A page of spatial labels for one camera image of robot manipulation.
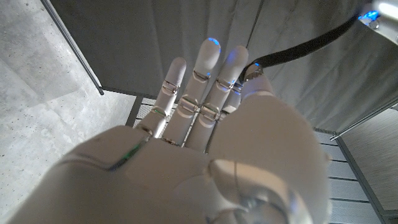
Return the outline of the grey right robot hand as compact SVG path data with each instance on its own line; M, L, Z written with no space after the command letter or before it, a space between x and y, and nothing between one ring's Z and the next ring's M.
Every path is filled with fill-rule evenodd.
M327 223L330 158L239 45L206 39L182 96L178 57L151 111L77 145L11 223Z

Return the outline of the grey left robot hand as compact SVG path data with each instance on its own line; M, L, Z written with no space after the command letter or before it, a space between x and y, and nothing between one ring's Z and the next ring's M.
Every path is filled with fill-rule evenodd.
M360 7L358 20L397 45L397 0L370 0Z

